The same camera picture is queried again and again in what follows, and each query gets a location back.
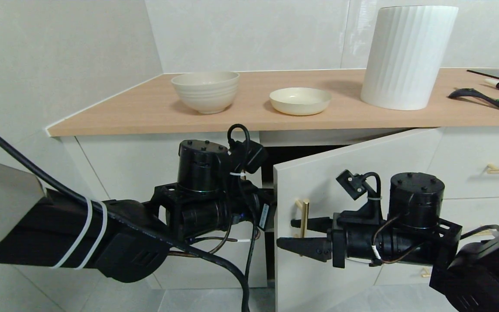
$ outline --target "white ribbed vase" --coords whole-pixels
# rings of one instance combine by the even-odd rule
[[[381,8],[361,99],[403,111],[426,107],[457,11],[453,6]]]

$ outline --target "wooden countertop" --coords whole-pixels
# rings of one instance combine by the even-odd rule
[[[186,107],[170,83],[176,74],[161,75],[49,127],[48,132],[53,137],[223,132],[234,123],[251,131],[499,126],[498,109],[471,97],[470,101],[446,97],[454,88],[475,88],[499,98],[499,90],[486,85],[481,75],[461,68],[440,69],[425,109],[395,111],[359,99],[364,74],[363,69],[244,72],[234,104],[213,115]],[[331,104],[312,116],[279,113],[272,108],[269,93],[287,87],[327,90]]]

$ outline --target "drawer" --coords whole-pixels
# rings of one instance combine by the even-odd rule
[[[499,127],[446,128],[428,173],[446,184],[444,198],[499,197]]]
[[[463,226],[462,234],[481,225],[499,225],[499,198],[445,199],[440,217]]]

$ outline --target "cabinet door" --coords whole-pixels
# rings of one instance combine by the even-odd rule
[[[250,133],[259,142],[257,132]],[[235,140],[243,141],[242,132],[233,132]],[[151,198],[154,186],[176,182],[178,173],[178,145],[182,140],[210,140],[228,146],[226,133],[144,134],[131,136],[77,137],[97,177],[112,199],[134,199],[140,202]],[[261,171],[248,175],[261,187]],[[250,239],[251,224],[244,222],[232,227],[230,237]],[[216,231],[208,236],[224,236]],[[195,245],[211,250],[217,241],[203,241]],[[242,271],[246,266],[249,242],[227,242],[216,254],[232,261]],[[250,271],[252,287],[267,285],[264,235],[256,241]],[[237,288],[238,281],[224,268],[207,261],[188,257],[168,257],[155,271],[163,289]]]
[[[332,217],[335,212],[361,207],[366,198],[352,200],[335,180],[345,169],[361,174],[373,171],[381,176],[386,216],[390,178],[399,172],[427,170],[440,138],[438,129],[409,130],[275,165],[275,239],[293,237],[299,231],[290,226],[291,219],[300,218],[297,199],[309,199],[310,218]],[[369,183],[375,187],[373,179]],[[308,231],[307,237],[324,234]],[[372,286],[379,272],[380,267],[369,268],[355,261],[347,261],[345,269],[333,268],[331,263],[276,248],[276,310],[326,311]]]

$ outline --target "ribbed bowl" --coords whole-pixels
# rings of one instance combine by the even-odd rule
[[[202,114],[224,111],[236,97],[240,74],[233,71],[210,71],[179,75],[171,80],[176,94]]]

